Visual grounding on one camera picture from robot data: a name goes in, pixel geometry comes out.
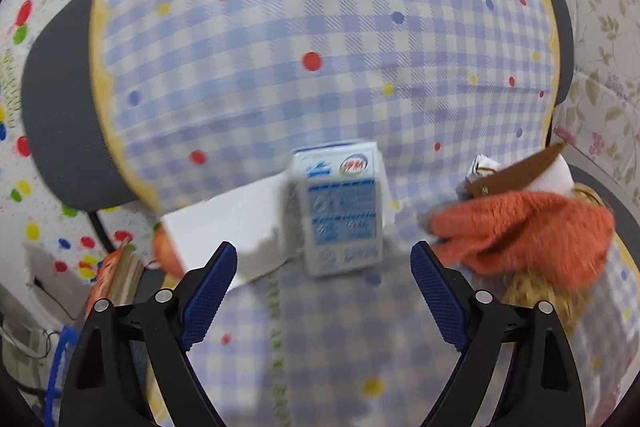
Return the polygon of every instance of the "green spot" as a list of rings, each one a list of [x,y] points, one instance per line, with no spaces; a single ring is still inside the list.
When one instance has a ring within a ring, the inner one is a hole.
[[[71,208],[66,206],[66,204],[62,204],[62,213],[68,217],[76,217],[78,215],[78,211],[75,208]]]
[[[18,26],[18,29],[14,32],[14,44],[20,44],[27,36],[27,25],[23,24]]]

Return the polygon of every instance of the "yellow spot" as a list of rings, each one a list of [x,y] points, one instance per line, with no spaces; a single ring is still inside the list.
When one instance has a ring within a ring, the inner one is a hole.
[[[27,227],[24,231],[27,235],[27,239],[31,239],[32,241],[35,241],[40,237],[40,229],[33,221],[27,223]]]
[[[91,266],[95,266],[98,264],[98,260],[93,255],[85,255],[84,257],[82,257],[82,260],[85,263],[90,264]]]
[[[85,279],[93,279],[95,277],[94,271],[91,268],[87,267],[78,269],[78,273]]]
[[[382,93],[385,96],[391,96],[396,92],[396,86],[394,86],[391,82],[386,82],[384,86],[382,86]]]
[[[364,381],[362,392],[367,398],[376,398],[385,392],[385,383],[379,377],[367,378]]]
[[[167,15],[170,11],[171,11],[170,2],[161,2],[158,6],[156,6],[156,13],[158,15]]]
[[[17,182],[17,184],[15,186],[25,196],[31,196],[31,185],[28,184],[26,181],[20,180],[19,182]]]

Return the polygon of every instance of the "red spot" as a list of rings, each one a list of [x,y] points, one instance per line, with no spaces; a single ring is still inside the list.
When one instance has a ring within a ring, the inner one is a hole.
[[[31,156],[31,149],[29,147],[29,142],[27,141],[26,136],[20,136],[16,140],[15,146],[17,147],[18,152],[20,153],[21,156],[24,156],[25,158],[27,158],[28,156]]]
[[[22,26],[27,22],[29,15],[31,15],[31,7],[33,7],[33,3],[31,1],[25,1],[22,3],[22,6],[20,6],[20,9],[18,10],[18,16],[15,18],[16,26]]]
[[[113,238],[116,241],[126,241],[127,239],[133,239],[133,234],[131,232],[127,232],[126,230],[116,230],[116,233],[113,234]]]
[[[81,238],[80,238],[80,244],[81,244],[83,247],[86,247],[86,248],[93,248],[93,247],[95,247],[95,241],[94,241],[91,237],[86,237],[86,236],[81,237]]]
[[[322,57],[316,52],[308,52],[302,57],[302,65],[305,67],[305,70],[318,71],[322,65]]]
[[[189,158],[196,165],[203,165],[203,163],[207,161],[207,155],[199,149],[196,151],[193,151],[189,155]]]

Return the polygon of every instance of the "blue spot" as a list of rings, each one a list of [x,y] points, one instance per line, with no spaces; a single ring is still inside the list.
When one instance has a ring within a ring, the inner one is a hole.
[[[142,97],[140,96],[140,92],[133,90],[129,93],[127,100],[129,101],[129,105],[133,105],[134,107],[140,103]]]
[[[382,277],[378,272],[370,272],[364,276],[364,282],[367,286],[380,286]]]
[[[402,24],[404,22],[404,15],[402,15],[400,12],[393,12],[391,14],[391,20],[396,24]]]

